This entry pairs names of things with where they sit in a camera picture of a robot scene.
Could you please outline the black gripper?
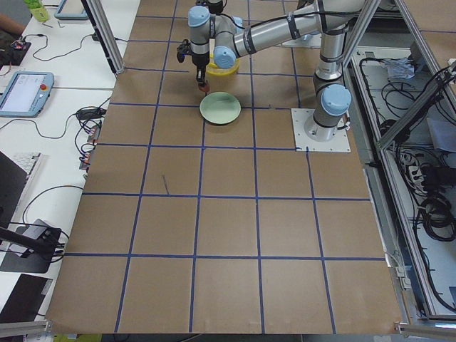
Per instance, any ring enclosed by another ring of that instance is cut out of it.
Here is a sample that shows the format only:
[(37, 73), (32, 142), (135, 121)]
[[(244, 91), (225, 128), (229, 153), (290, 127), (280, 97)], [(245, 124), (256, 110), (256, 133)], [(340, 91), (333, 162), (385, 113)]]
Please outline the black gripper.
[(178, 62), (183, 63), (186, 56), (190, 56), (193, 64), (197, 67), (197, 82), (206, 84), (206, 66), (209, 64), (209, 41), (206, 43), (195, 43), (184, 39), (177, 47)]

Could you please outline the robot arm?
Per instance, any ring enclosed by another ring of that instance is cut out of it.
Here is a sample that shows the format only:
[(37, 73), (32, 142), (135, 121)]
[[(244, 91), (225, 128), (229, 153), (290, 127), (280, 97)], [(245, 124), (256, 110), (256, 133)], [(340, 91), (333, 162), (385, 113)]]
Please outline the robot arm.
[(205, 6), (209, 9), (211, 14), (222, 14), (227, 1), (224, 0), (196, 0), (197, 6)]
[(177, 47), (177, 60), (192, 59), (197, 85), (207, 92), (210, 61), (228, 69), (241, 57), (319, 33), (319, 61), (313, 75), (317, 108), (311, 124), (320, 130), (334, 129), (351, 104), (351, 93), (342, 81), (348, 22), (365, 7), (365, 1), (311, 1), (282, 16), (243, 26), (240, 18), (224, 13), (223, 1), (202, 1), (188, 11), (190, 37)]

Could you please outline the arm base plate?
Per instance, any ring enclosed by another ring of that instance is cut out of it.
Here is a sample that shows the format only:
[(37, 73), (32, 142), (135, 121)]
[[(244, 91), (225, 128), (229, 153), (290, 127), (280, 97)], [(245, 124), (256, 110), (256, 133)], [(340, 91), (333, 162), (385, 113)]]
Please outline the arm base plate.
[(314, 120), (314, 109), (292, 108), (291, 121), (295, 149), (300, 152), (351, 151), (345, 122), (341, 118), (333, 128), (323, 128)]

